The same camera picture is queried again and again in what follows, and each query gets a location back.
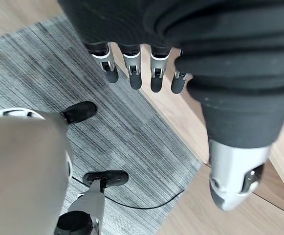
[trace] gray rug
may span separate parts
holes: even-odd
[[[74,176],[126,170],[129,182],[107,189],[106,195],[131,206],[157,206],[187,186],[200,162],[118,71],[119,81],[108,83],[65,17],[37,23],[0,37],[0,109],[52,112],[93,101],[98,114],[68,132]],[[84,190],[72,181],[63,212]],[[176,201],[142,211],[106,200],[103,234],[153,235]]]

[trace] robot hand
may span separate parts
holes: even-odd
[[[231,210],[260,181],[284,122],[284,0],[59,0],[109,82],[118,79],[109,42],[120,47],[133,89],[141,44],[151,46],[151,89],[159,92],[171,47],[172,91],[201,103],[210,143],[214,202]]]

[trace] black wire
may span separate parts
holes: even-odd
[[[85,183],[83,183],[81,180],[78,180],[78,179],[75,178],[75,177],[72,177],[72,178],[73,178],[75,181],[79,182],[80,184],[82,184],[82,185],[84,185],[84,186],[86,186],[86,187],[89,188],[89,186],[86,185]],[[107,197],[106,195],[105,195],[105,198],[107,198],[107,199],[113,201],[114,203],[116,203],[116,204],[118,204],[118,205],[120,205],[120,206],[123,206],[123,207],[128,207],[128,208],[137,209],[137,210],[152,210],[152,209],[157,209],[157,208],[159,208],[159,207],[165,206],[165,205],[168,204],[169,202],[173,201],[176,197],[178,197],[182,192],[184,192],[184,189],[181,190],[181,192],[179,192],[178,194],[176,194],[175,196],[173,196],[169,201],[165,202],[164,204],[161,204],[161,205],[156,206],[156,207],[147,207],[147,208],[128,206],[128,205],[122,204],[122,203],[120,203],[120,202],[117,202],[117,201],[111,199],[110,197]]]

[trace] wooden floor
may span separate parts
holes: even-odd
[[[231,212],[216,208],[203,166],[157,235],[283,235],[284,211],[257,195]]]
[[[0,0],[0,35],[49,19],[59,13],[61,10],[54,0]],[[144,59],[148,66],[149,58]],[[125,69],[120,54],[116,56],[116,60],[119,67]],[[169,70],[172,72],[173,67],[168,67],[167,71]],[[194,112],[187,112],[186,117],[182,116],[183,107],[190,110],[189,106],[193,105],[190,108],[197,109],[199,104],[188,104],[186,99],[189,97],[186,92],[171,98],[170,84],[167,83],[164,83],[163,90],[158,94],[150,92],[150,88],[143,85],[142,93],[168,123],[173,123],[172,128],[177,133],[182,132],[179,133],[181,138],[185,136],[192,140],[187,143],[189,148],[195,147],[196,154],[208,159],[207,141],[193,134],[198,129],[203,132],[203,126],[187,123],[188,120],[193,123],[202,121],[202,116]],[[175,122],[174,108],[181,112],[178,122]],[[233,212],[224,213],[212,202],[208,185],[209,173],[208,166],[202,167],[162,225],[159,235],[284,234],[284,183],[270,162],[266,166],[260,188]]]

